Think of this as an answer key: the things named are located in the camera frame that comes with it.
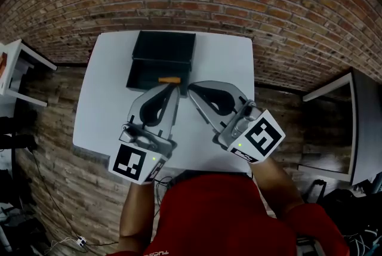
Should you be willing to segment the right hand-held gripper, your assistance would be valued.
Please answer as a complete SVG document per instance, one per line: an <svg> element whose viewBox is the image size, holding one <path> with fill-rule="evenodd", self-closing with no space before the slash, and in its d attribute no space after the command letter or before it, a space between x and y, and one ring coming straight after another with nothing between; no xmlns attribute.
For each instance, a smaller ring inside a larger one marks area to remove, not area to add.
<svg viewBox="0 0 382 256"><path fill-rule="evenodd" d="M190 84L189 97L215 132L213 142L250 164L268 158L285 133L268 110L261 111L236 86L220 81ZM223 127L223 116L234 115Z"/></svg>

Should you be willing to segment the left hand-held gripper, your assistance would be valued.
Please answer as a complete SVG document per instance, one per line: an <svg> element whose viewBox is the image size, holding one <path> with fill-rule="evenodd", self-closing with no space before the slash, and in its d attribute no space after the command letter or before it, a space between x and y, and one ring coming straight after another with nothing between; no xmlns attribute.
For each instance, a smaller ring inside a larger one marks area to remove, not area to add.
<svg viewBox="0 0 382 256"><path fill-rule="evenodd" d="M175 123L180 90L163 84L134 100L128 122L119 137L119 150L109 162L109 171L135 184L150 184L172 156L177 143L169 140ZM136 125L155 127L162 121L162 137Z"/></svg>

